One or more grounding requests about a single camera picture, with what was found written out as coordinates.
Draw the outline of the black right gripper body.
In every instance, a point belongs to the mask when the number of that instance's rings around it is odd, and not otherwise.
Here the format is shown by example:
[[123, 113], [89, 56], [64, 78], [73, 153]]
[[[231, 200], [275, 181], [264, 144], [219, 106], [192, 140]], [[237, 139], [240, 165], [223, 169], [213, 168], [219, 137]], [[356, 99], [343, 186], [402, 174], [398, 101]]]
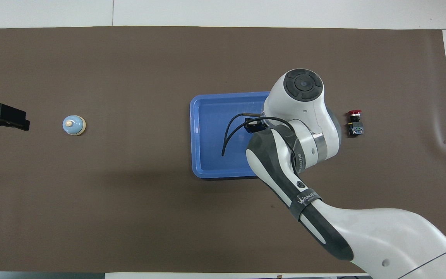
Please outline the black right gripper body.
[[245, 130], [248, 134], [255, 134], [257, 132], [263, 131], [267, 128], [266, 124], [262, 120], [254, 120], [251, 118], [246, 118], [247, 124], [245, 124]]

